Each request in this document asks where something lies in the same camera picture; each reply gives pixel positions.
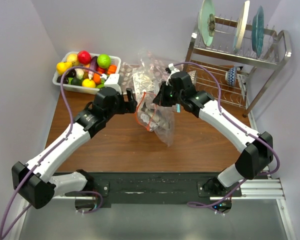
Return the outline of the grey toy fish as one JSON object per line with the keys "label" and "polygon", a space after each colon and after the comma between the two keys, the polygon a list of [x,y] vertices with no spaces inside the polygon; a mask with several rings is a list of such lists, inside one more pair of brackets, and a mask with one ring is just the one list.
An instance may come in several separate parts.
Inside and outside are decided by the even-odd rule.
{"label": "grey toy fish", "polygon": [[154,108],[147,107],[144,102],[141,107],[141,119],[149,125],[148,129],[150,132],[154,131],[157,128],[164,129],[166,131],[171,129],[171,124],[168,121],[168,118],[164,116],[159,110]]}

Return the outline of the clear bag orange zipper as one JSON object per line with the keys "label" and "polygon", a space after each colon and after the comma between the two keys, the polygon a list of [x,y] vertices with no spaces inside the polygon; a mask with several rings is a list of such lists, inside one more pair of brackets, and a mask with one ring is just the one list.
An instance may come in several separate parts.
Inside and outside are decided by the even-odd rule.
{"label": "clear bag orange zipper", "polygon": [[142,93],[135,111],[136,122],[148,132],[155,133],[161,142],[170,147],[174,142],[174,112],[171,107],[154,104],[155,97],[153,92]]}

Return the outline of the green apple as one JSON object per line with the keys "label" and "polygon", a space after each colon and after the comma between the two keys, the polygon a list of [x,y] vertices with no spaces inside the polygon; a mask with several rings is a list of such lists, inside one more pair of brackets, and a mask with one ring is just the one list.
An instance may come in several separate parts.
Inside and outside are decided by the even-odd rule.
{"label": "green apple", "polygon": [[107,69],[112,63],[112,60],[107,54],[100,54],[97,57],[97,64],[100,68]]}

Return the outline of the purple eggplant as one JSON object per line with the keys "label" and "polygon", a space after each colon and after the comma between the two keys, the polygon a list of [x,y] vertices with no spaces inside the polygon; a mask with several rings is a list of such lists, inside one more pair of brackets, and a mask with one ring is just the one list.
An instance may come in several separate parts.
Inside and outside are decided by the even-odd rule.
{"label": "purple eggplant", "polygon": [[89,71],[88,71],[88,75],[89,75],[89,78],[92,78],[95,74],[95,71],[97,69],[97,59],[98,57],[97,56],[93,56],[92,59],[91,59],[91,62],[89,64]]}

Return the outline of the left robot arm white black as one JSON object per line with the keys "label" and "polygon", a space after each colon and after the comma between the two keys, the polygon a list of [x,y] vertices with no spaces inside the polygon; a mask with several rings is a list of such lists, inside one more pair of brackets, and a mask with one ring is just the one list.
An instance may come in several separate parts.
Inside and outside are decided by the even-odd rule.
{"label": "left robot arm white black", "polygon": [[56,176],[55,172],[76,149],[104,129],[114,115],[135,113],[133,90],[127,88],[126,95],[124,98],[112,87],[101,88],[51,145],[27,163],[17,162],[11,169],[16,192],[35,209],[46,206],[53,197],[71,192],[89,196],[95,188],[89,173],[79,169]]}

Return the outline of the clear bag blue zipper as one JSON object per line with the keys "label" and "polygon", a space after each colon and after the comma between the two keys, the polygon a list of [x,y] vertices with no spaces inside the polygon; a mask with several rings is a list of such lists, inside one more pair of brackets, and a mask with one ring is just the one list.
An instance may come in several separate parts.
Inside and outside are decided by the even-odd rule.
{"label": "clear bag blue zipper", "polygon": [[177,113],[180,113],[180,112],[181,112],[181,108],[180,108],[180,105],[179,105],[179,104],[176,104],[176,112],[177,112]]}

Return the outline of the patterned bowl left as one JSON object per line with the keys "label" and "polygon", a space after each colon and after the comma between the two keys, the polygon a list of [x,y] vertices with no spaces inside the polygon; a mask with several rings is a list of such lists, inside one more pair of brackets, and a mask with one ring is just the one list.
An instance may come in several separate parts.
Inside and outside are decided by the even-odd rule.
{"label": "patterned bowl left", "polygon": [[198,78],[197,71],[192,70],[192,71],[189,71],[188,74],[190,76],[192,84],[195,86],[197,83],[197,78]]}

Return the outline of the orange toy pumpkin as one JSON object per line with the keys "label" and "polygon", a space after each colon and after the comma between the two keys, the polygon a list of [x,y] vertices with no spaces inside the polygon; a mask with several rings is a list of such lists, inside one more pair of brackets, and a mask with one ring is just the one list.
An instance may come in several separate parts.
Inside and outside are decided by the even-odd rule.
{"label": "orange toy pumpkin", "polygon": [[111,75],[111,74],[115,74],[116,73],[116,70],[117,70],[117,66],[112,64],[108,67],[107,69],[107,75]]}

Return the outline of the small orange tangerine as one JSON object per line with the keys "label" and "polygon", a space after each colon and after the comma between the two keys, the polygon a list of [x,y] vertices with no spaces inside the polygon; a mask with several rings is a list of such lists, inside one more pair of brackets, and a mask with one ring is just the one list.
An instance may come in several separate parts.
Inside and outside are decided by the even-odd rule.
{"label": "small orange tangerine", "polygon": [[101,76],[97,73],[94,73],[93,81],[95,82],[96,85],[100,85],[101,84]]}

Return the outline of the white plastic fruit basket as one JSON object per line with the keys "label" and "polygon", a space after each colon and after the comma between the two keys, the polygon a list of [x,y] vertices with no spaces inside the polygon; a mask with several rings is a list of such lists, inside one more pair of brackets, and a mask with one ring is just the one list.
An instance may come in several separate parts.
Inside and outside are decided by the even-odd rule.
{"label": "white plastic fruit basket", "polygon": [[[61,62],[66,62],[66,59],[67,59],[67,56],[69,54],[78,54],[78,51],[70,51],[68,52],[65,57],[62,59]],[[90,53],[91,55],[91,58],[94,57],[94,56],[99,56],[100,54],[96,54],[96,53]],[[112,56],[112,55],[109,55],[110,58],[111,58],[111,65],[116,65],[117,66],[117,69],[116,69],[116,72],[115,74],[118,74],[119,73],[119,69],[120,69],[120,66],[121,66],[121,59],[117,56]],[[68,77],[68,84],[63,84],[63,88],[67,91],[72,91],[72,92],[79,92],[79,93],[86,93],[86,94],[92,94],[92,95],[95,95],[101,88],[88,88],[88,87],[83,87],[83,86],[75,86],[75,85],[71,85],[70,82],[73,78],[78,78],[78,79],[90,79],[90,80],[93,80],[93,77],[92,78],[89,78],[89,75],[88,75],[88,71],[90,71],[89,69],[89,66],[90,66],[90,63],[87,64],[87,65],[83,65],[81,63],[79,63],[79,65],[77,66],[72,66],[71,68],[67,69],[64,74],[65,76]],[[96,68],[96,71],[94,73],[96,74],[99,74],[100,76],[102,74],[105,74],[107,76],[109,76],[107,74],[107,69],[108,68],[101,68],[97,65],[97,68]],[[52,79],[52,83],[57,85],[57,86],[60,86],[61,83],[57,83],[57,77],[60,76],[58,75],[57,73],[57,70],[53,76],[53,79]]]}

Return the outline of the red apple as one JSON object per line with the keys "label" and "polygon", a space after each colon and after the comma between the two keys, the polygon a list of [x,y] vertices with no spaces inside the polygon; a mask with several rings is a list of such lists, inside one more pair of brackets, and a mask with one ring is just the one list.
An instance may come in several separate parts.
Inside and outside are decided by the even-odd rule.
{"label": "red apple", "polygon": [[92,57],[88,51],[81,50],[80,52],[77,53],[77,59],[79,63],[83,65],[87,65],[91,62]]}

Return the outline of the pale yellow apple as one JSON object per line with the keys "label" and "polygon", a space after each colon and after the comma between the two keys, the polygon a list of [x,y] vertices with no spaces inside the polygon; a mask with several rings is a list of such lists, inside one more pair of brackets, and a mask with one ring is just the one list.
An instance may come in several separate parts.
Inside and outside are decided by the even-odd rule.
{"label": "pale yellow apple", "polygon": [[71,63],[72,66],[78,66],[80,64],[78,60],[78,55],[76,53],[71,53],[66,58],[67,63]]}

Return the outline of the yellow pear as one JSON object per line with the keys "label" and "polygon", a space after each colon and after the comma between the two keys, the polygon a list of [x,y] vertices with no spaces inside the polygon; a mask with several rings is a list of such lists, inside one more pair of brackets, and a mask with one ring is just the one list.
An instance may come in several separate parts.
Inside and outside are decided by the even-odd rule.
{"label": "yellow pear", "polygon": [[71,62],[59,62],[56,65],[56,71],[58,73],[58,75],[62,75],[66,70],[68,70],[69,68],[71,68],[73,66],[73,64]]}

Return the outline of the teal plate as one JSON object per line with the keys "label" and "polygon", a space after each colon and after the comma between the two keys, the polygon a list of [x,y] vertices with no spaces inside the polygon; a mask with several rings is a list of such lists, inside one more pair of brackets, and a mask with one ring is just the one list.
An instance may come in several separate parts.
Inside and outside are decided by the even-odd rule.
{"label": "teal plate", "polygon": [[256,57],[260,58],[263,50],[264,41],[264,9],[260,5],[257,13],[253,17],[251,31],[251,46],[256,53]]}

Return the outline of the aluminium rail frame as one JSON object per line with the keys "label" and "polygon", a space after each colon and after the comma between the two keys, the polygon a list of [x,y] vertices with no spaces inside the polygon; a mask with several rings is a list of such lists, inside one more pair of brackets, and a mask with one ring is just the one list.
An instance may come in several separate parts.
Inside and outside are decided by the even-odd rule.
{"label": "aluminium rail frame", "polygon": [[186,204],[98,204],[71,192],[31,208],[12,240],[294,240],[279,179],[258,177],[237,188],[219,212]]}

